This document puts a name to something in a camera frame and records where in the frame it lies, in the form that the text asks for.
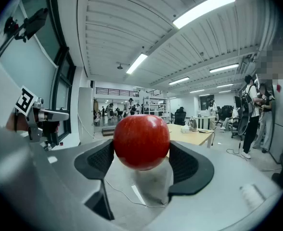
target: shelving unit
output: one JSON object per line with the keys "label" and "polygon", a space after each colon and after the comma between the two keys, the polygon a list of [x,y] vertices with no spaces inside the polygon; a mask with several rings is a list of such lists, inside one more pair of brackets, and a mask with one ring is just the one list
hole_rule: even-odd
{"label": "shelving unit", "polygon": [[[157,110],[160,106],[164,107],[164,110]],[[170,99],[144,97],[143,113],[158,116],[165,120],[167,123],[170,123]]]}

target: railing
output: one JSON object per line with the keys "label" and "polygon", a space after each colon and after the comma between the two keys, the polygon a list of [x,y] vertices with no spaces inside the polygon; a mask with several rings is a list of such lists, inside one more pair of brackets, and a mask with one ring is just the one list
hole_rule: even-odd
{"label": "railing", "polygon": [[147,92],[150,96],[157,96],[163,93],[162,90],[152,90]]}
{"label": "railing", "polygon": [[139,97],[139,93],[137,91],[132,91],[132,90],[119,90],[119,89],[97,87],[95,91],[96,94]]}

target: black pants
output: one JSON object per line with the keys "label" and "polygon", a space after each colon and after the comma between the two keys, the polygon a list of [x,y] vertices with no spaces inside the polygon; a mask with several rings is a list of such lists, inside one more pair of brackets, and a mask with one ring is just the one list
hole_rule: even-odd
{"label": "black pants", "polygon": [[250,122],[246,128],[244,143],[243,143],[243,151],[248,153],[251,148],[251,143],[254,141],[258,128],[259,116],[251,117]]}

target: wooden table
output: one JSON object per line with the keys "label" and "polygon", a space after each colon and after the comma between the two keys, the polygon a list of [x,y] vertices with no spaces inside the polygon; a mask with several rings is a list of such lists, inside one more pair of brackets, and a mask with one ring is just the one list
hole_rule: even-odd
{"label": "wooden table", "polygon": [[[171,141],[181,141],[181,142],[187,142],[195,145],[202,145],[206,141],[207,147],[210,148],[211,143],[212,143],[212,136],[214,130],[207,130],[207,129],[200,129],[198,128],[197,132],[189,132],[189,133],[182,133],[181,132],[181,125],[175,125],[175,124],[167,124],[168,129],[169,129],[169,135],[170,135],[170,140]],[[168,202],[168,189],[169,187],[173,184],[173,171],[170,166],[168,165],[167,169],[167,175],[166,175],[166,181],[165,181],[165,187],[164,187],[164,194],[162,197],[161,202],[163,204]]]}
{"label": "wooden table", "polygon": [[191,131],[189,133],[182,133],[181,125],[167,124],[167,126],[169,129],[169,135],[171,141],[181,141],[196,145],[202,145],[206,141],[208,141],[207,147],[210,148],[211,146],[214,130],[198,128],[198,131],[203,131],[205,133],[191,132]]}

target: red apple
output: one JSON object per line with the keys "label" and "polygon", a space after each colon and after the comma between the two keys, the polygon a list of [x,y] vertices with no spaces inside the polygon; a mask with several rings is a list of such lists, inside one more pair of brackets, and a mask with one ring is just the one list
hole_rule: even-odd
{"label": "red apple", "polygon": [[169,130],[155,115],[131,115],[114,131],[114,149],[120,161],[136,170],[158,166],[169,150]]}

